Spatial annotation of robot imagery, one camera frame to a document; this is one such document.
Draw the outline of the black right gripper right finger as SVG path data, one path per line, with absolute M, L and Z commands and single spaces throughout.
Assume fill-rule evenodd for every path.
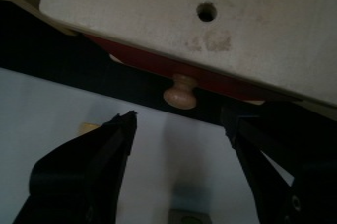
M 337 224 L 337 121 L 290 102 L 223 105 L 262 224 Z

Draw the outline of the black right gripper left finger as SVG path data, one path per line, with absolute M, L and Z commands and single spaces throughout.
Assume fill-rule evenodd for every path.
M 14 224 L 117 224 L 137 130 L 138 113 L 117 115 L 37 163 Z

